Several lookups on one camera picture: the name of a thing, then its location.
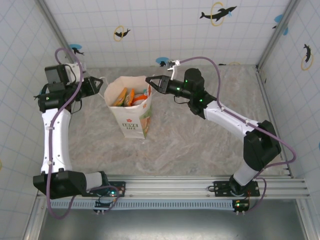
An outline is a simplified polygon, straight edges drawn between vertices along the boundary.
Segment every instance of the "black dolphin sticker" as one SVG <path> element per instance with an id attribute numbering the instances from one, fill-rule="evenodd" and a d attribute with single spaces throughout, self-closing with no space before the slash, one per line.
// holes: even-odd
<path id="1" fill-rule="evenodd" d="M 307 63 L 307 62 L 309 61 L 310 57 L 311 57 L 311 48 L 310 48 L 310 46 L 307 46 L 306 44 L 304 45 L 303 48 L 306 49 L 306 54 L 305 54 L 306 59 L 305 59 L 305 63 Z"/>
<path id="2" fill-rule="evenodd" d="M 215 21 L 219 21 L 220 18 L 223 18 L 225 16 L 227 16 L 229 13 L 231 13 L 233 10 L 235 10 L 237 6 L 232 6 L 232 7 L 229 7 L 227 9 L 225 8 L 220 8 L 218 10 L 219 13 L 217 14 L 213 14 L 213 15 L 205 15 L 204 12 L 201 12 L 201 19 L 202 18 L 206 18 L 206 19 L 215 19 Z"/>
<path id="3" fill-rule="evenodd" d="M 73 52 L 74 52 L 74 55 L 76 55 L 76 54 L 81 54 L 81 55 L 83 55 L 83 56 L 85 55 L 84 52 L 79 52 L 78 48 L 76 48 L 76 47 L 73 47 L 72 50 L 73 50 Z"/>
<path id="4" fill-rule="evenodd" d="M 127 36 L 129 31 L 130 31 L 130 29 L 126 29 L 126 31 L 124 33 L 122 33 L 122 31 L 121 31 L 121 32 L 115 32 L 114 34 L 120 38 L 123 38 L 123 37 Z"/>

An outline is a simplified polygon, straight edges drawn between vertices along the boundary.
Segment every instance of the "metal frame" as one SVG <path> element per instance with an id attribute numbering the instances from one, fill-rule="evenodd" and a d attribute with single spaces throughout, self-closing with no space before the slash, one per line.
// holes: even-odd
<path id="1" fill-rule="evenodd" d="M 268 95 L 267 95 L 267 92 L 266 92 L 266 89 L 265 89 L 265 86 L 264 86 L 264 82 L 262 80 L 262 76 L 258 71 L 255 73 L 255 75 L 256 75 L 256 79 L 257 79 L 257 82 L 258 82 L 259 87 L 260 87 L 260 91 L 261 91 L 261 94 L 262 94 L 262 98 L 263 98 L 263 101 L 264 101 L 264 105 L 265 105 L 266 112 L 268 114 L 269 120 L 271 121 L 271 123 L 274 126 L 275 134 L 277 136 L 281 137 L 279 129 L 277 127 L 275 115 L 274 115 L 274 113 L 272 111 L 272 108 L 271 108 L 271 105 L 270 105 L 270 101 L 269 101 L 269 98 L 268 98 Z M 282 151 L 280 153 L 280 157 L 281 157 L 282 160 L 284 160 L 286 162 L 286 161 L 288 161 L 288 157 L 287 157 L 286 152 L 284 151 L 284 145 L 281 142 L 280 142 L 280 146 L 281 146 L 281 149 L 282 149 Z M 288 175 L 293 177 L 293 173 L 291 171 L 290 165 L 287 164 L 286 166 L 287 166 L 287 169 L 288 169 Z"/>
<path id="2" fill-rule="evenodd" d="M 276 43 L 278 42 L 279 38 L 282 36 L 284 30 L 288 26 L 289 20 L 291 16 L 294 14 L 297 6 L 301 0 L 291 0 L 283 14 L 283 17 L 279 24 L 276 26 L 275 32 L 272 35 L 266 49 L 264 50 L 262 57 L 257 65 L 258 69 L 262 69 L 265 65 L 267 59 L 269 58 L 270 54 L 272 53 L 273 49 L 276 46 Z"/>
<path id="3" fill-rule="evenodd" d="M 46 199 L 36 198 L 23 240 L 37 240 L 46 215 Z"/>
<path id="4" fill-rule="evenodd" d="M 46 4 L 45 0 L 35 0 L 35 3 L 39 7 L 39 9 L 42 11 L 42 15 L 44 16 L 45 20 L 47 21 L 48 25 L 51 27 L 52 31 L 54 32 L 55 36 L 57 37 L 59 43 L 66 49 L 69 49 L 71 51 L 71 48 L 66 41 L 63 33 L 61 32 L 60 28 L 58 27 L 56 20 L 54 16 L 51 14 L 48 5 Z M 68 58 L 70 63 L 73 63 L 74 60 L 69 55 L 68 52 L 65 53 L 66 57 Z"/>
<path id="5" fill-rule="evenodd" d="M 228 176 L 127 176 L 110 175 L 110 181 L 125 181 L 125 197 L 118 201 L 118 207 L 114 210 L 128 209 L 221 209 L 231 211 L 231 200 L 237 197 L 215 197 L 213 192 L 207 190 L 214 181 L 228 180 Z M 288 178 L 286 176 L 266 176 L 267 191 L 266 200 L 297 199 L 298 203 L 305 204 L 310 198 L 305 180 L 302 178 Z M 260 192 L 263 191 L 264 182 L 258 180 Z M 73 209 L 98 209 L 94 207 L 97 197 L 78 196 L 72 205 Z M 56 209 L 66 209 L 70 197 L 51 201 Z M 24 240 L 36 240 L 46 213 L 46 196 L 37 197 L 33 207 L 30 221 L 25 232 Z M 301 212 L 301 218 L 309 240 L 315 233 L 310 226 L 310 216 L 305 207 Z"/>

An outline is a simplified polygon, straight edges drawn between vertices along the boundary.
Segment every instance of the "paper bag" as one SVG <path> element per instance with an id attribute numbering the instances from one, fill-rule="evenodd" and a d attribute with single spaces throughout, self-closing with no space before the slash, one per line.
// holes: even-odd
<path id="1" fill-rule="evenodd" d="M 134 89 L 135 94 L 147 90 L 148 98 L 137 106 L 112 106 L 124 88 Z M 145 139 L 151 117 L 151 86 L 145 76 L 121 76 L 110 83 L 104 92 L 106 105 L 115 116 L 126 138 Z"/>

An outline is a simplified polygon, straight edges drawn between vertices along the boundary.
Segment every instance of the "metal pole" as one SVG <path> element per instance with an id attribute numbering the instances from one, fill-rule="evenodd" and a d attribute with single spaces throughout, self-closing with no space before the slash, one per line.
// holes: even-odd
<path id="1" fill-rule="evenodd" d="M 280 135 L 279 129 L 277 127 L 275 115 L 274 115 L 273 110 L 271 108 L 271 104 L 270 104 L 269 99 L 268 99 L 268 95 L 267 95 L 267 92 L 266 92 L 266 89 L 265 89 L 265 85 L 264 85 L 262 77 L 261 77 L 261 72 L 256 72 L 255 74 L 256 74 L 256 78 L 257 78 L 257 81 L 258 81 L 258 84 L 259 84 L 259 87 L 260 87 L 261 95 L 262 95 L 262 98 L 263 98 L 263 101 L 264 101 L 264 105 L 265 105 L 266 112 L 268 114 L 269 120 L 273 123 L 276 135 L 278 137 L 280 137 L 281 135 Z M 280 156 L 284 161 L 288 161 L 287 154 L 283 150 L 283 149 L 285 149 L 285 147 L 283 146 L 282 143 L 280 143 L 280 145 L 281 145 L 281 149 L 282 149 L 282 151 L 280 153 Z M 294 177 L 294 175 L 293 175 L 293 173 L 291 171 L 290 164 L 287 164 L 286 166 L 288 168 L 289 175 L 291 177 Z"/>
<path id="2" fill-rule="evenodd" d="M 56 20 L 54 19 L 54 16 L 50 12 L 48 5 L 46 4 L 46 1 L 45 0 L 35 0 L 35 3 L 42 11 L 42 14 L 43 14 L 45 20 L 47 21 L 47 23 L 51 27 L 52 31 L 54 32 L 54 34 L 55 34 L 56 38 L 58 39 L 59 43 L 61 44 L 61 46 L 66 49 L 71 50 L 63 33 L 61 32 L 59 26 L 57 25 Z M 74 62 L 73 58 L 68 53 L 66 53 L 65 55 L 68 58 L 70 63 Z"/>
<path id="3" fill-rule="evenodd" d="M 288 22 L 292 15 L 294 14 L 297 6 L 301 0 L 291 0 L 290 3 L 288 4 L 281 21 L 279 24 L 276 26 L 275 32 L 273 36 L 271 37 L 266 49 L 264 50 L 262 57 L 258 63 L 258 70 L 262 69 L 263 66 L 265 65 L 266 61 L 268 60 L 270 54 L 272 53 L 273 49 L 275 48 L 279 38 L 282 36 L 283 32 L 285 31 L 286 27 L 288 26 Z"/>

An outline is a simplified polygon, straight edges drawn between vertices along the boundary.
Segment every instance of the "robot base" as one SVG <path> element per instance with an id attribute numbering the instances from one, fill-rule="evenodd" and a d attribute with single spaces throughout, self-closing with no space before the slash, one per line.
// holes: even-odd
<path id="1" fill-rule="evenodd" d="M 210 192 L 214 192 L 216 197 L 234 197 L 235 194 L 232 193 L 230 188 L 230 181 L 214 181 L 213 186 L 210 188 L 213 188 L 213 190 L 210 190 Z M 256 181 L 251 181 L 245 186 L 245 190 L 241 194 L 241 197 L 248 197 L 248 192 L 250 193 L 250 197 L 259 197 L 259 187 L 258 183 Z"/>
<path id="2" fill-rule="evenodd" d="M 119 190 L 120 197 L 125 195 L 126 182 L 125 181 L 113 181 L 109 182 L 106 174 L 101 171 L 97 172 L 101 174 L 100 184 L 97 186 L 112 185 Z M 47 194 L 47 174 L 41 174 L 33 177 L 33 185 L 40 190 L 44 195 Z M 116 195 L 109 194 L 109 189 L 99 189 L 88 192 L 88 181 L 86 175 L 83 172 L 76 171 L 61 171 L 55 172 L 51 175 L 50 181 L 50 199 L 59 199 L 65 197 L 71 197 L 75 195 L 82 195 L 83 197 L 115 197 Z"/>

